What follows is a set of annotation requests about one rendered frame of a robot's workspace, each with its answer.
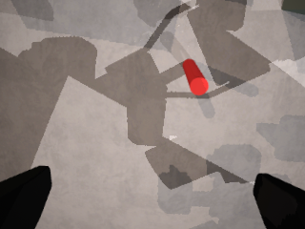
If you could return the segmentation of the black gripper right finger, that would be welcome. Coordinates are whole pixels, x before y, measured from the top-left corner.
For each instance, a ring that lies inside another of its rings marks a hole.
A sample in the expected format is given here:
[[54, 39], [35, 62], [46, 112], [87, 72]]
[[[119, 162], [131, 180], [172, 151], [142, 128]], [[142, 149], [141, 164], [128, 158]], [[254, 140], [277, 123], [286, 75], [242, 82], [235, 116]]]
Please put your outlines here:
[[305, 229], [305, 191], [301, 188], [258, 173], [253, 195], [267, 229]]

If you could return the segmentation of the red peg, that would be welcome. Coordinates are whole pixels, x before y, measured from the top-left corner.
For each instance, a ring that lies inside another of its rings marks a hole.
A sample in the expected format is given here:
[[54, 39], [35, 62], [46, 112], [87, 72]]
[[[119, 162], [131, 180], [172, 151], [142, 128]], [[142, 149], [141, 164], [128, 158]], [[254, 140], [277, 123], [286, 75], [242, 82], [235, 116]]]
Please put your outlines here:
[[183, 62], [183, 72], [186, 75], [187, 83], [190, 85], [192, 93], [203, 94], [209, 89], [205, 76], [202, 75], [198, 66], [190, 58]]

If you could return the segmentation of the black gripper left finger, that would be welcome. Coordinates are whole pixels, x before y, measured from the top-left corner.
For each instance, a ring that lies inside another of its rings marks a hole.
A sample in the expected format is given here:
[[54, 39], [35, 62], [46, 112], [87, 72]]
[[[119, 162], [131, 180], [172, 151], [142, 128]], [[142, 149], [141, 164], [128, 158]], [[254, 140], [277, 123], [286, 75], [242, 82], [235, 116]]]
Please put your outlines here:
[[51, 187], [49, 165], [38, 165], [0, 182], [0, 229], [35, 229]]

